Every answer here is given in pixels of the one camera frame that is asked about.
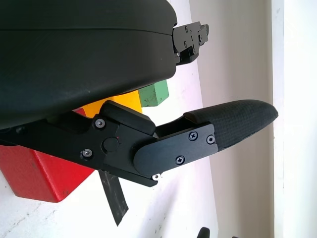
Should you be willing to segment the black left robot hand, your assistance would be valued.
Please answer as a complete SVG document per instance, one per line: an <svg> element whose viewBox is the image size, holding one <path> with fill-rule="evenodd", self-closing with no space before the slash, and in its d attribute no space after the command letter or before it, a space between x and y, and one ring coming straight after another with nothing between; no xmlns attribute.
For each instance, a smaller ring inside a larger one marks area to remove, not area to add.
<svg viewBox="0 0 317 238"><path fill-rule="evenodd" d="M171 78L208 40L165 0L3 0L0 143L152 187L156 176L271 124L275 107L239 100L155 126L110 100Z"/></svg>

